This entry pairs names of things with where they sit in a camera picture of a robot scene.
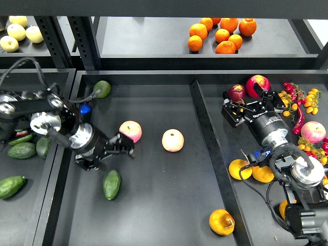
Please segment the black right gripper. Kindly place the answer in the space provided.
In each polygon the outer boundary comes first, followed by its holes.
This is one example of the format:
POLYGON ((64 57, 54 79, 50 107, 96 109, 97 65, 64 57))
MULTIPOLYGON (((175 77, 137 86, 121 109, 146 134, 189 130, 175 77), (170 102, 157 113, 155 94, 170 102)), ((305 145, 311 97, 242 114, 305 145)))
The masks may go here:
POLYGON ((224 91, 221 113, 233 128, 245 121, 258 144, 274 150, 288 142, 286 136, 289 133, 289 127, 277 114, 282 113, 286 105, 276 91, 272 89, 263 91, 260 87, 259 90, 262 94, 256 109, 262 112, 250 112, 248 105, 233 101, 227 91, 224 91))

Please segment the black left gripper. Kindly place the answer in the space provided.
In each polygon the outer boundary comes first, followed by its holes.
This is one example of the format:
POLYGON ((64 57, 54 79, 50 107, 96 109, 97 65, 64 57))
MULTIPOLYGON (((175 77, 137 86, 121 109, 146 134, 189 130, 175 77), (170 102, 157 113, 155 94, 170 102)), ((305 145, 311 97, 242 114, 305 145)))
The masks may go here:
POLYGON ((86 171, 107 170, 100 156, 104 153, 109 142, 110 154, 133 154, 134 142, 128 136, 117 133, 114 137, 108 137, 89 123, 78 126, 74 135, 69 137, 70 147, 75 152, 75 163, 86 171))

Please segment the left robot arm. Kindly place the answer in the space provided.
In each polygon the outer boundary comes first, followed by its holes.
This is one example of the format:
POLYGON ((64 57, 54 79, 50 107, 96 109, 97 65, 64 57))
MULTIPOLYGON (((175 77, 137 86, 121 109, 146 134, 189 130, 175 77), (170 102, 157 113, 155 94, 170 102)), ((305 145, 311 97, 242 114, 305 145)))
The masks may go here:
POLYGON ((134 142, 118 132, 109 138, 91 123, 81 119, 81 106, 110 92, 110 85, 101 81, 87 97, 65 100, 57 84, 48 85, 39 63, 33 57, 23 57, 1 75, 1 82, 14 69, 27 61, 34 63, 38 80, 44 87, 37 93, 1 91, 1 141, 8 141, 20 120, 27 119, 30 130, 54 140, 75 153, 75 162, 85 170, 97 169, 99 161, 113 154, 134 157, 134 142))

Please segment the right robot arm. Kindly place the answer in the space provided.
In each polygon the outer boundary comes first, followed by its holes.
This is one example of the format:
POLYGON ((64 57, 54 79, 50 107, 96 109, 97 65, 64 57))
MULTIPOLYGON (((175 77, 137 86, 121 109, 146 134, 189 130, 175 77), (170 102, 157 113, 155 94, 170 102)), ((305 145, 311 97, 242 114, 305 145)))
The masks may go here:
POLYGON ((222 94, 221 113, 232 127, 245 123, 262 150, 246 156, 248 164, 242 172, 255 166, 267 166, 274 175, 273 181, 283 187, 286 206, 285 218, 273 214, 278 224, 295 239, 307 239, 309 245, 327 245, 327 188, 322 184, 326 168, 308 156, 286 136, 289 128, 280 117, 285 104, 278 93, 253 85, 260 100, 243 104, 222 94))

